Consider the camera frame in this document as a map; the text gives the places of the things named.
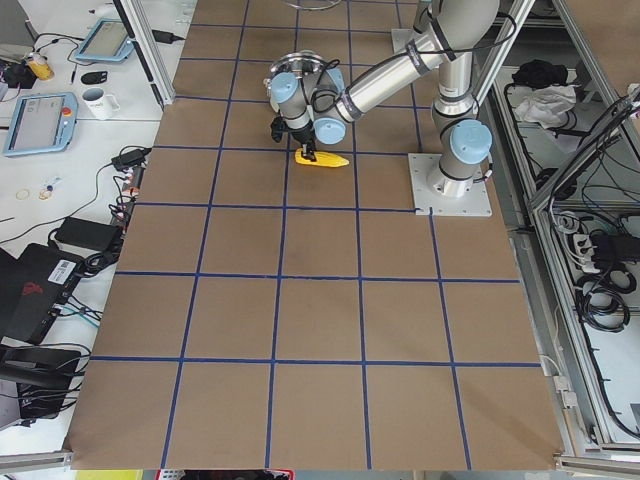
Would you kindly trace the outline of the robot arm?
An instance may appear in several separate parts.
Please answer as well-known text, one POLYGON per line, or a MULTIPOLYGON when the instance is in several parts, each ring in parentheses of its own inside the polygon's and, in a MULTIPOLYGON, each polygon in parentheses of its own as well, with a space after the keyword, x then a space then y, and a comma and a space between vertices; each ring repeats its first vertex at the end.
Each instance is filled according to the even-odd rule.
POLYGON ((265 81, 275 112, 271 137, 289 134, 299 157, 320 164, 316 145, 341 142, 348 125, 398 91, 431 72, 438 74, 432 118, 442 145, 438 164, 427 175, 429 188, 459 198, 479 182, 476 172, 489 155, 492 134, 474 119, 473 54, 499 13, 496 1, 420 2, 413 35, 394 55, 345 84, 339 60, 311 50, 275 61, 265 81))

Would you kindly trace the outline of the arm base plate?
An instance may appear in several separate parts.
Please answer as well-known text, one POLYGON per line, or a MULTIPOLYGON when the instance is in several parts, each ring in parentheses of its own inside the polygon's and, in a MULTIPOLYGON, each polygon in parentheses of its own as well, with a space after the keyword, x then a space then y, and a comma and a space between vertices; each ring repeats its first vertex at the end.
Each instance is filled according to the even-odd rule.
POLYGON ((440 154, 408 155, 414 213, 422 216, 492 216, 491 203, 480 167, 467 180, 452 180, 440 170, 440 154))

